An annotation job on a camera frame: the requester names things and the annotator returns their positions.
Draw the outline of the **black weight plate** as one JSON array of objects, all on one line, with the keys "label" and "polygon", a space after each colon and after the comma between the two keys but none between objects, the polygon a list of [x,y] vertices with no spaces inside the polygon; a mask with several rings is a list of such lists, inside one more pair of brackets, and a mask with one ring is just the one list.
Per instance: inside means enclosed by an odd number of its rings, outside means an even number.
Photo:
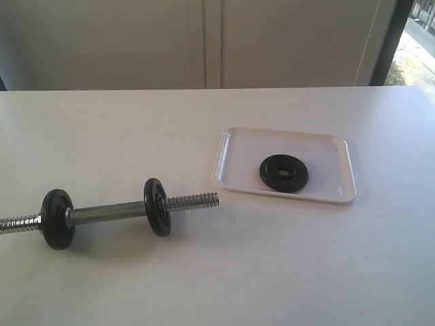
[{"label": "black weight plate", "polygon": [[157,178],[145,182],[143,199],[145,214],[153,233],[159,237],[168,236],[171,233],[171,214],[164,207],[167,195]]},{"label": "black weight plate", "polygon": [[276,154],[264,159],[259,167],[259,176],[266,186],[280,193],[297,192],[309,180],[305,163],[285,154]]},{"label": "black weight plate", "polygon": [[63,189],[52,189],[44,197],[41,206],[41,230],[50,248],[58,251],[71,245],[75,226],[69,227],[65,217],[67,211],[72,209],[71,198]]}]

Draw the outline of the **white plastic tray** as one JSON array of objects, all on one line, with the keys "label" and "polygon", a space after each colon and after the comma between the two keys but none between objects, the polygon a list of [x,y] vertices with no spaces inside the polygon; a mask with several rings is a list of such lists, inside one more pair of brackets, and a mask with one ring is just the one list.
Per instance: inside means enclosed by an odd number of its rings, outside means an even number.
[{"label": "white plastic tray", "polygon": [[344,204],[357,195],[345,139],[302,132],[229,128],[214,183],[227,190]]}]

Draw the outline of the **chrome dumbbell bar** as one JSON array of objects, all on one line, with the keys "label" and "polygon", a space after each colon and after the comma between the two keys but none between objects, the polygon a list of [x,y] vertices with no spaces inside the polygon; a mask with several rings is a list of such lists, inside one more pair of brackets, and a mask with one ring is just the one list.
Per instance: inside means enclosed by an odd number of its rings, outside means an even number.
[{"label": "chrome dumbbell bar", "polygon": [[[171,214],[172,212],[207,209],[218,206],[219,204],[220,199],[217,193],[204,193],[167,198],[164,202],[164,207]],[[147,218],[144,199],[136,202],[68,210],[65,221],[67,225],[71,227],[136,217]],[[33,230],[41,230],[41,211],[37,214],[10,217],[1,220],[2,234]]]}]

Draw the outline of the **dark window frame post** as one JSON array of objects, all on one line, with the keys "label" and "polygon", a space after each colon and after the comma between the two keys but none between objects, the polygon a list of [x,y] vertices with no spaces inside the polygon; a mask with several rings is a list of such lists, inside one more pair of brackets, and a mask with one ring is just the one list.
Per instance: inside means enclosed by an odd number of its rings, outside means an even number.
[{"label": "dark window frame post", "polygon": [[413,0],[398,0],[394,6],[387,31],[377,57],[369,86],[383,86],[391,67],[400,37],[413,8]]}]

